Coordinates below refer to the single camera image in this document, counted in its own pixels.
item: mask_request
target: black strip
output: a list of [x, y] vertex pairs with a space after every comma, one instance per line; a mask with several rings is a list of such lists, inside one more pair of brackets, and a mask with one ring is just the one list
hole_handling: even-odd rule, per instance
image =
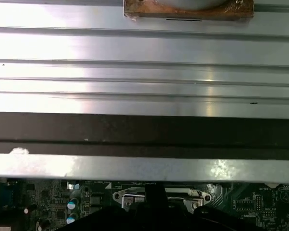
[[289, 120], [0, 113], [0, 142], [289, 149]]
[[209, 70], [233, 70], [233, 71], [264, 71], [264, 72], [277, 72], [289, 73], [289, 66], [276, 66], [276, 65], [233, 65], [233, 64], [197, 64], [197, 63], [180, 63], [180, 62], [140, 62], [140, 61], [96, 61], [96, 60], [8, 60], [0, 59], [0, 63], [4, 66], [8, 64], [44, 64], [44, 65], [89, 65], [91, 67], [99, 68], [156, 68], [156, 69], [191, 69], [194, 67], [207, 68]]
[[289, 13], [289, 6], [282, 4], [282, 1], [280, 2], [280, 5], [255, 4], [255, 11]]
[[82, 145], [44, 143], [0, 143], [0, 153], [25, 148], [30, 154], [151, 157], [184, 159], [274, 159], [289, 160], [289, 149], [196, 148], [135, 145]]
[[140, 37], [140, 38], [190, 38], [190, 39], [214, 39], [214, 40], [235, 40], [235, 41], [271, 41], [289, 42], [289, 36], [282, 35], [253, 35], [253, 34], [225, 34], [225, 33], [201, 33], [201, 32], [179, 32], [179, 31], [150, 31], [150, 30], [103, 30], [103, 29], [70, 29], [70, 28], [13, 28], [0, 27], [0, 33], [17, 34], [44, 34], [44, 35], [64, 35], [64, 36], [120, 36], [120, 37]]

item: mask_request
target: green circuit board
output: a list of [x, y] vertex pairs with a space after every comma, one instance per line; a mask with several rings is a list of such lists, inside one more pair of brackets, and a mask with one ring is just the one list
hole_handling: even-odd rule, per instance
[[[37, 222], [49, 220], [47, 231], [54, 231], [73, 219], [80, 219], [103, 207], [121, 206], [113, 194], [145, 182], [104, 182], [87, 180], [0, 180], [0, 212], [36, 204], [27, 218], [28, 231]], [[165, 183], [169, 188], [192, 188], [211, 195], [211, 206], [269, 231], [289, 231], [289, 185], [249, 183]]]

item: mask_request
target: microchip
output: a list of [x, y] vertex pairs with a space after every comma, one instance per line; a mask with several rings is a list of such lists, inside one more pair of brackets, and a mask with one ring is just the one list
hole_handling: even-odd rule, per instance
[[255, 209], [254, 201], [236, 201], [237, 211], [253, 211]]
[[43, 190], [41, 194], [42, 194], [42, 197], [49, 197], [49, 191], [48, 190]]
[[61, 187], [66, 188], [67, 187], [67, 181], [65, 181], [65, 180], [61, 181]]
[[99, 211], [99, 210], [101, 210], [100, 207], [90, 207], [90, 214], [91, 214], [91, 213], [95, 213], [95, 212], [97, 212], [97, 211]]
[[101, 197], [100, 196], [91, 196], [90, 197], [90, 204], [99, 205], [101, 203]]
[[56, 217], [57, 217], [58, 219], [64, 219], [65, 216], [66, 216], [66, 214], [64, 213], [64, 211], [58, 211], [58, 212], [56, 213]]
[[26, 188], [27, 188], [27, 190], [34, 190], [35, 189], [35, 185], [34, 184], [27, 184]]

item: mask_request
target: electrolytic capacitor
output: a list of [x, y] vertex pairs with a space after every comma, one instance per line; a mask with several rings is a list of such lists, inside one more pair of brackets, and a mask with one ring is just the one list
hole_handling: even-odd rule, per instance
[[76, 198], [73, 198], [68, 202], [67, 208], [70, 210], [73, 210], [74, 208], [76, 208], [77, 203], [78, 203], [78, 200]]
[[71, 224], [71, 223], [73, 223], [73, 222], [74, 222], [75, 220], [77, 220], [77, 219], [78, 219], [77, 213], [71, 213], [71, 214], [68, 216], [66, 222], [67, 222], [67, 224]]
[[50, 226], [50, 221], [49, 220], [42, 220], [39, 223], [38, 231], [46, 230], [49, 226]]
[[37, 209], [37, 207], [38, 207], [38, 206], [37, 206], [36, 204], [30, 205], [29, 207], [27, 207], [27, 208], [24, 209], [24, 214], [30, 214], [30, 213], [32, 213], [34, 210]]
[[80, 188], [80, 184], [75, 184], [74, 185], [74, 189], [79, 189]]

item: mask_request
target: motherboard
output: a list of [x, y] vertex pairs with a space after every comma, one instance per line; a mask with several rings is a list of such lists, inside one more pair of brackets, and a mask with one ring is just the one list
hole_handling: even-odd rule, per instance
[[[0, 212], [27, 214], [27, 231], [54, 231], [107, 206], [126, 210], [150, 182], [0, 179]], [[289, 185], [164, 183], [189, 212], [210, 206], [269, 231], [289, 231]]]

